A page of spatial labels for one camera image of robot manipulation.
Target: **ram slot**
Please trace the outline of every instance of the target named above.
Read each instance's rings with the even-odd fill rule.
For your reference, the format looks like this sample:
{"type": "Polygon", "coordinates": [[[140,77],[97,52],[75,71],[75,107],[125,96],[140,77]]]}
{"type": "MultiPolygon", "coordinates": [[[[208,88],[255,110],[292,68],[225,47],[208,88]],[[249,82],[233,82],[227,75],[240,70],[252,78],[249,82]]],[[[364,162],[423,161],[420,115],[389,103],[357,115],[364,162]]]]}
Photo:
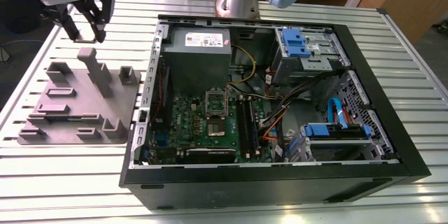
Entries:
{"type": "Polygon", "coordinates": [[[245,124],[245,115],[244,115],[244,101],[240,99],[236,102],[236,122],[237,122],[237,133],[240,137],[240,153],[241,158],[249,157],[249,142],[248,142],[248,130],[245,124]]]}
{"type": "Polygon", "coordinates": [[[255,111],[253,111],[253,103],[252,100],[245,101],[245,109],[247,109],[247,123],[249,130],[249,143],[251,143],[251,154],[259,155],[259,134],[257,134],[257,122],[255,119],[255,111]]]}

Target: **slotted aluminum table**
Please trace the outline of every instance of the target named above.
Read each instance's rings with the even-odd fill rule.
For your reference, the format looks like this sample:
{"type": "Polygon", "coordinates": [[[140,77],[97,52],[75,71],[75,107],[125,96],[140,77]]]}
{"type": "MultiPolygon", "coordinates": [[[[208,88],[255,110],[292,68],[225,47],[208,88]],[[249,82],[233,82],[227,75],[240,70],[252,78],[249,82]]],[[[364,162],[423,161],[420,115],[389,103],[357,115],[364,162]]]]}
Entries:
{"type": "MultiPolygon", "coordinates": [[[[53,29],[1,111],[0,222],[448,222],[447,90],[389,17],[375,9],[295,5],[280,10],[265,2],[260,12],[263,19],[349,27],[432,176],[353,203],[159,212],[147,210],[117,186],[125,145],[19,145],[17,133],[44,90],[49,62],[65,61],[71,68],[84,68],[77,49],[93,46],[99,62],[109,69],[127,65],[145,71],[157,15],[213,15],[213,0],[116,0],[103,44],[72,43],[64,30],[53,29]]],[[[73,19],[79,26],[88,25],[80,14],[73,19]]]]}

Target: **blue cable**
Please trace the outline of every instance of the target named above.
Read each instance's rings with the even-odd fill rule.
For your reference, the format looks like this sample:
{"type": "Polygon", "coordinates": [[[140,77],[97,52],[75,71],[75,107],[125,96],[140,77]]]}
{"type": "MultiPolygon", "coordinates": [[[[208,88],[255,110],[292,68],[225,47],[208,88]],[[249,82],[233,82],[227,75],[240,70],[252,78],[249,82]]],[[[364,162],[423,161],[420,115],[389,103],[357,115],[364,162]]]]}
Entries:
{"type": "Polygon", "coordinates": [[[328,100],[328,105],[327,105],[328,122],[333,123],[333,104],[336,105],[339,123],[343,125],[343,129],[347,129],[348,126],[347,126],[345,118],[344,118],[343,104],[341,104],[341,101],[336,97],[332,97],[328,100]]]}

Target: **floor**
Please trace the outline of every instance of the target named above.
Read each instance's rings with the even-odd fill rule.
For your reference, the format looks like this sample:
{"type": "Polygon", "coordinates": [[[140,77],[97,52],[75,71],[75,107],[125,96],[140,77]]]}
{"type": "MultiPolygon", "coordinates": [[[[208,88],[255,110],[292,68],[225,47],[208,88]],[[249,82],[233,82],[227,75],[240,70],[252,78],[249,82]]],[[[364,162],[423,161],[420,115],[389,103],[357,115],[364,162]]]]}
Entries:
{"type": "MultiPolygon", "coordinates": [[[[39,28],[27,34],[13,34],[4,26],[0,26],[0,45],[15,40],[44,41],[52,26],[53,25],[48,20],[43,20],[39,28]]],[[[3,64],[0,62],[0,110],[28,69],[40,46],[40,42],[21,41],[4,47],[8,54],[13,57],[13,60],[9,64],[3,64]]],[[[415,45],[415,48],[436,73],[440,81],[445,87],[448,87],[448,34],[440,34],[437,33],[437,30],[432,28],[415,45]]]]}

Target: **power supply label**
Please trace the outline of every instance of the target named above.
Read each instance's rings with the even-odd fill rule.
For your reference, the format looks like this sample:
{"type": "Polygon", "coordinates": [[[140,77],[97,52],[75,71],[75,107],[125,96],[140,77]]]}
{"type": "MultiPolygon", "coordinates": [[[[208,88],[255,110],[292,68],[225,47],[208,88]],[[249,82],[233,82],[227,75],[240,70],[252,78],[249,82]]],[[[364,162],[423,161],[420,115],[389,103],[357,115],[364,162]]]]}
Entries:
{"type": "Polygon", "coordinates": [[[223,34],[187,33],[187,47],[224,47],[223,34]]]}

